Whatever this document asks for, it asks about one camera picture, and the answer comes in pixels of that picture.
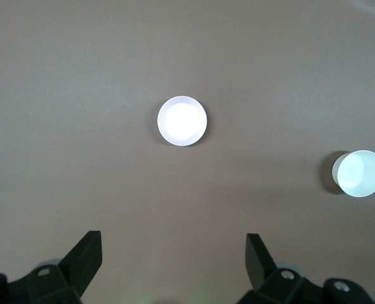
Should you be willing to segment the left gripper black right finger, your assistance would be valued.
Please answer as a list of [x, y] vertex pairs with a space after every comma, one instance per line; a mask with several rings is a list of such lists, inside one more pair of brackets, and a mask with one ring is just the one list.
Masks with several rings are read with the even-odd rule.
[[295, 270], [279, 268], [259, 234], [246, 235], [245, 266], [252, 289], [239, 303], [360, 303], [374, 300], [353, 281], [333, 278], [322, 287]]

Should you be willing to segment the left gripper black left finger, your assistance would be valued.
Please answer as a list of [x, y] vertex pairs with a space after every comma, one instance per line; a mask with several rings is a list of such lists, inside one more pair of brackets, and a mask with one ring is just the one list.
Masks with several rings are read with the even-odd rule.
[[102, 261], [101, 233], [89, 231], [56, 265], [41, 265], [14, 282], [0, 273], [0, 303], [81, 303]]

